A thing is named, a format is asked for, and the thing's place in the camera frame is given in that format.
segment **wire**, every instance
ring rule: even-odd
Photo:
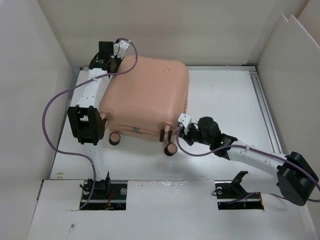
[[[285,162],[286,164],[292,166],[293,168],[295,168],[296,170],[298,170],[298,171],[300,171],[302,174],[304,174],[308,179],[310,179],[310,180],[313,182],[313,184],[314,184],[314,185],[318,188],[318,190],[320,191],[320,185],[319,185],[319,183],[318,183],[308,172],[306,172],[304,169],[302,169],[302,168],[299,167],[298,165],[290,162],[289,160],[287,160],[287,159],[285,159],[285,158],[282,158],[282,157],[279,157],[279,156],[277,156],[277,155],[273,155],[273,154],[270,154],[270,153],[267,153],[267,152],[264,152],[264,151],[255,149],[255,148],[250,148],[250,147],[244,146],[244,145],[226,145],[226,146],[221,146],[221,147],[218,147],[218,148],[216,148],[216,149],[214,149],[214,150],[212,150],[212,151],[209,151],[209,152],[206,152],[206,153],[202,153],[202,154],[193,154],[193,153],[190,153],[190,152],[184,150],[184,149],[181,147],[181,145],[180,145],[180,142],[179,142],[179,133],[180,133],[181,129],[182,129],[182,127],[179,126],[179,129],[178,129],[178,131],[177,131],[177,133],[176,133],[176,144],[178,145],[179,149],[180,149],[183,153],[185,153],[185,154],[187,154],[187,155],[189,155],[189,156],[192,156],[192,157],[203,157],[203,156],[207,156],[207,155],[209,155],[209,154],[214,154],[215,152],[218,152],[218,151],[220,151],[220,150],[222,150],[222,149],[229,149],[229,148],[248,149],[248,150],[250,150],[250,151],[252,151],[252,152],[254,152],[254,153],[257,153],[257,154],[266,156],[266,157],[271,158],[271,159],[278,159],[278,160],[280,160],[280,161],[282,161],[282,162]],[[237,199],[237,201],[241,201],[241,200],[243,200],[243,199],[249,198],[249,197],[252,196],[251,194],[254,195],[254,194],[256,194],[256,193],[255,193],[255,192],[252,192],[252,193],[248,194],[247,196],[245,196],[245,197],[243,197],[243,198],[241,198],[241,199]],[[314,202],[314,203],[320,203],[320,199],[315,200],[315,199],[310,199],[310,198],[309,198],[308,201]]]
[[[96,168],[95,168],[95,164],[94,164],[94,161],[87,155],[84,155],[84,154],[81,154],[81,153],[76,153],[76,152],[68,152],[68,151],[61,151],[59,150],[57,147],[54,146],[54,144],[51,142],[49,136],[48,136],[48,133],[47,133],[47,129],[46,129],[46,115],[47,115],[47,112],[48,112],[48,109],[50,107],[50,105],[53,103],[54,100],[56,100],[58,97],[60,97],[61,95],[63,94],[66,94],[66,93],[69,93],[69,92],[72,92],[73,90],[83,86],[83,85],[86,85],[90,82],[92,82],[93,80],[95,79],[100,79],[100,78],[103,78],[103,77],[109,77],[109,76],[115,76],[115,75],[122,75],[122,74],[126,74],[128,72],[130,72],[132,69],[134,69],[134,67],[137,65],[137,62],[138,62],[138,51],[136,49],[136,46],[128,39],[126,38],[118,38],[118,40],[124,40],[128,43],[131,44],[131,46],[133,47],[134,51],[135,51],[135,62],[133,64],[133,66],[126,70],[126,71],[123,71],[123,72],[115,72],[115,73],[106,73],[106,74],[102,74],[102,75],[99,75],[99,76],[96,76],[96,77],[93,77],[83,83],[80,83],[79,85],[76,85],[74,87],[71,87],[67,90],[64,90],[60,93],[58,93],[57,95],[55,95],[53,98],[50,99],[50,101],[47,103],[47,105],[45,106],[44,110],[43,110],[43,114],[42,114],[42,131],[43,131],[43,134],[44,134],[44,137],[46,139],[46,141],[48,142],[49,146],[54,150],[56,151],[57,153],[60,153],[60,154],[65,154],[65,155],[72,155],[72,156],[79,156],[79,157],[83,157],[83,158],[86,158],[90,163],[91,163],[91,166],[92,166],[92,171],[93,171],[93,183],[92,183],[92,189],[90,191],[90,194],[88,196],[88,199],[87,201],[79,208],[79,209],[82,209],[84,208],[90,201],[93,193],[94,193],[94,189],[95,189],[95,185],[96,185],[96,177],[97,177],[97,173],[96,173]]]
[[[110,195],[110,197],[109,197],[109,199],[108,199],[108,202],[106,203],[106,205],[104,206],[104,209],[106,210],[107,209],[107,207],[109,207],[110,205],[110,200],[112,199],[112,197],[114,196],[114,194],[115,194],[115,190],[112,190],[112,192],[111,192],[111,195]]]

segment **white robotic arm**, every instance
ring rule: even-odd
[[[99,142],[104,136],[106,120],[100,117],[98,109],[112,76],[97,79],[95,77],[116,73],[128,47],[129,43],[124,40],[99,42],[99,52],[89,65],[88,80],[93,79],[93,81],[85,86],[77,104],[68,109],[72,134],[79,143],[84,145],[85,154],[92,159],[97,181],[104,180],[107,174],[101,172],[105,167],[103,167],[102,147]]]
[[[216,189],[219,188],[222,193],[223,188],[228,188],[229,197],[233,193],[235,199],[245,197],[248,193],[281,194],[291,203],[303,206],[314,190],[315,182],[319,181],[299,153],[285,155],[255,149],[236,137],[221,133],[218,124],[211,117],[202,117],[197,123],[192,123],[191,117],[182,113],[178,118],[178,126],[179,137],[188,145],[208,145],[218,157],[247,164],[271,176],[268,180],[258,180],[250,178],[247,171],[241,171],[233,180],[216,180]]]

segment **white platform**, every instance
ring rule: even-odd
[[[28,240],[318,239],[306,206],[268,194],[265,210],[218,210],[212,180],[129,181],[123,211],[76,210],[82,182],[44,182]]]
[[[271,152],[274,148],[263,118],[263,106],[257,101],[250,71],[254,67],[191,67],[187,113],[194,121],[210,116],[218,122],[223,133]],[[88,72],[82,71],[78,84],[87,80]],[[80,99],[83,88],[77,89],[71,105]],[[203,180],[233,179],[241,170],[248,170],[257,177],[267,176],[255,168],[242,163],[229,162],[209,155],[190,157],[178,152],[167,157],[160,142],[122,136],[117,146],[108,141],[106,132],[102,140],[104,174],[110,171],[113,180]],[[189,147],[181,140],[183,147],[192,153],[205,153],[208,146],[194,144]],[[66,120],[59,149],[85,153],[84,148],[73,138],[69,120]],[[81,157],[57,154],[51,179],[87,179],[93,173],[89,162]]]
[[[78,83],[87,75],[82,71]],[[72,105],[81,94],[81,89],[74,93]],[[191,67],[188,113],[194,120],[211,116],[223,132],[265,151],[279,151],[254,67]],[[241,170],[251,178],[267,178],[261,171],[214,155],[196,158],[178,152],[166,157],[161,143],[131,137],[110,146],[106,136],[105,171],[113,180],[131,180],[126,210],[77,210],[79,184],[92,177],[91,166],[85,159],[57,154],[51,178],[63,180],[44,182],[28,240],[318,239],[306,206],[269,194],[262,195],[265,210],[218,210],[211,196],[214,179],[229,180]],[[183,146],[193,153],[208,151],[200,144]],[[68,121],[59,148],[83,153]]]

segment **white cardboard panel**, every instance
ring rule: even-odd
[[[313,39],[320,45],[320,1],[310,0],[298,21],[303,25],[305,30],[313,37]]]
[[[70,65],[36,0],[0,0],[0,239],[24,240],[41,181],[54,151],[41,128],[42,112],[68,88]],[[67,96],[52,104],[47,131],[54,143]]]
[[[264,210],[218,210],[214,182],[129,181],[124,211],[71,211],[81,180],[45,181],[28,240],[317,240],[308,208],[263,194]]]
[[[71,64],[98,41],[129,38],[141,56],[188,65],[242,65],[277,0],[39,0]]]
[[[262,53],[281,15],[284,15],[287,18],[289,18],[290,15],[298,17],[308,1],[309,0],[277,0],[267,21],[265,22],[258,40],[255,43],[252,53],[248,59],[248,63],[259,63]]]
[[[301,153],[320,175],[320,47],[293,16],[283,16],[258,65],[284,152]],[[317,190],[311,195],[319,199]],[[318,203],[309,203],[320,231]]]

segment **luggage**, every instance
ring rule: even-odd
[[[118,70],[131,68],[135,56],[126,56]],[[138,57],[137,65],[126,74],[113,76],[100,102],[100,114],[110,130],[109,142],[117,145],[120,135],[164,143],[172,156],[178,117],[188,105],[189,71],[173,60]]]

